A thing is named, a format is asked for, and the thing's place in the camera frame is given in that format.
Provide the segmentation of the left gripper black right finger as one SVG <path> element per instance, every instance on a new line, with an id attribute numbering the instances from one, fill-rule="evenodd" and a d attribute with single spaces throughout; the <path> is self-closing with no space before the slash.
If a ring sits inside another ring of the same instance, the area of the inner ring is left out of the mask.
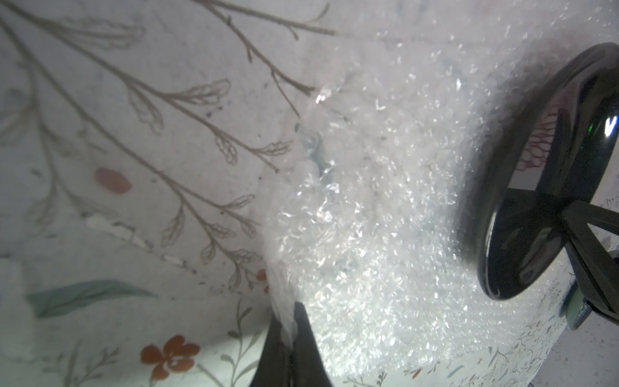
<path id="1" fill-rule="evenodd" d="M 294 319 L 298 330 L 291 355 L 292 386 L 332 387 L 302 303 L 295 303 Z"/>

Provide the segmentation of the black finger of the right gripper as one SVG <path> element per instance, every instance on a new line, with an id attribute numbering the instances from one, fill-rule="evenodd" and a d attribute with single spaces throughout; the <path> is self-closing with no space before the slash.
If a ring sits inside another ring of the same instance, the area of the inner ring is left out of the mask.
<path id="1" fill-rule="evenodd" d="M 618 234 L 618 214 L 574 201 L 560 216 L 567 235 L 565 248 L 585 304 L 609 322 L 618 323 L 618 263 L 591 227 Z"/>

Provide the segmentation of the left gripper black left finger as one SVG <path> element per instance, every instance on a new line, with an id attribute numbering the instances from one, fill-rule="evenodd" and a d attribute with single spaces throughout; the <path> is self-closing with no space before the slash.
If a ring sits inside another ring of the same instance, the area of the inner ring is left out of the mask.
<path id="1" fill-rule="evenodd" d="M 273 316 L 250 387 L 290 386 L 290 351 L 281 341 L 281 323 Z"/>

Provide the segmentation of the black round plate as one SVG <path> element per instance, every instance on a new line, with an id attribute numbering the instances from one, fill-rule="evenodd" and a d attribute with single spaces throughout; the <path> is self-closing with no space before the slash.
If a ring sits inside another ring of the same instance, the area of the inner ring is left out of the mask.
<path id="1" fill-rule="evenodd" d="M 503 125 L 463 209 L 465 256 L 493 300 L 529 288 L 564 247 L 559 221 L 590 202 L 618 142 L 618 46 L 580 53 Z"/>

